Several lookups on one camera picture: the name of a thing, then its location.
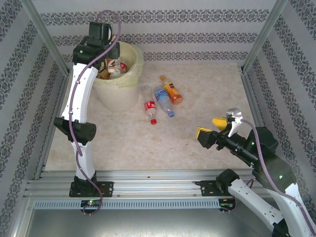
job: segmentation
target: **juice bottle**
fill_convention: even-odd
[[[176,88],[174,88],[174,85],[172,82],[170,82],[169,80],[166,80],[165,76],[161,76],[160,80],[163,83],[163,88],[167,91],[171,102],[174,105],[178,105],[182,102],[182,96],[180,95],[180,93],[176,90]]]

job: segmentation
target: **trash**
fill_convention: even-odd
[[[154,89],[154,95],[161,108],[169,115],[170,118],[172,118],[174,113],[172,111],[172,103],[167,91],[162,86],[157,86]]]
[[[169,97],[171,99],[171,102],[174,105],[180,104],[182,102],[182,96],[176,90],[176,88],[174,88],[173,83],[170,82],[170,81],[167,81],[165,76],[161,76],[160,80],[162,81],[162,83],[164,85],[163,87],[167,91],[167,93],[168,93],[168,95],[169,95]]]
[[[157,123],[155,119],[157,109],[156,109],[156,104],[153,100],[152,90],[148,86],[143,86],[141,88],[141,91],[144,95],[145,113],[150,118],[151,124],[155,125]]]

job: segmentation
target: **beige bucket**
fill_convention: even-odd
[[[96,78],[94,90],[102,104],[113,112],[128,111],[135,106],[139,97],[138,78],[143,72],[144,56],[139,47],[119,42],[120,58],[129,71],[110,80]]]

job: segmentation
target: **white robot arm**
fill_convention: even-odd
[[[230,109],[226,113],[226,118],[213,120],[221,130],[220,132],[199,127],[197,139],[207,149],[215,144],[217,150],[226,147],[248,166],[252,166],[252,174],[268,190],[280,211],[256,195],[230,169],[225,170],[216,178],[216,186],[223,193],[235,196],[251,209],[265,223],[273,237],[316,236],[316,226],[301,199],[296,178],[290,165],[275,155],[277,140],[266,127],[256,127],[257,134],[251,130],[247,139],[239,136],[236,133],[237,127],[243,121],[249,123],[242,119],[238,109]],[[259,155],[257,150],[256,136],[260,138],[259,147],[261,147],[261,157],[264,164],[262,164],[261,154]]]
[[[87,122],[87,106],[93,82],[102,62],[106,57],[112,59],[119,57],[119,43],[116,42],[110,46],[111,40],[112,27],[110,24],[90,22],[89,36],[84,37],[73,52],[73,79],[65,110],[61,118],[54,120],[55,126],[68,136],[76,154],[77,170],[71,185],[71,197],[92,197],[97,191],[91,149],[91,141],[96,134],[96,125]]]
[[[85,68],[85,64],[77,63],[73,67],[73,81],[71,84],[70,95],[73,92],[74,86],[76,84],[77,78],[82,70]],[[82,75],[82,80],[80,84],[77,86],[77,90],[74,97],[73,103],[73,114],[72,114],[72,122],[78,123],[86,123],[87,122],[87,107],[89,102],[89,97],[92,89],[93,82],[95,77],[98,74],[98,70],[95,67],[91,67],[87,69]],[[65,110],[62,113],[62,117],[65,120],[69,120],[69,104],[70,104],[70,96],[68,97],[68,101],[65,107]],[[75,153],[77,152],[77,147],[74,142],[72,142],[72,146],[74,148]],[[82,156],[79,156],[79,163],[81,164],[83,171],[91,179],[95,173],[95,169],[93,167],[92,161],[92,150],[91,150],[91,142],[87,142],[86,145],[83,145],[79,142],[79,146],[82,151]],[[77,166],[76,176],[79,179],[85,180],[82,172]]]

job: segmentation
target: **wall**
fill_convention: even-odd
[[[290,0],[248,72],[265,125],[316,221],[316,0]]]
[[[242,65],[276,0],[35,0],[67,62],[88,23],[104,9],[122,20],[122,40],[148,64]],[[104,15],[103,22],[113,22]]]
[[[33,179],[63,75],[18,0],[0,1],[0,237]]]

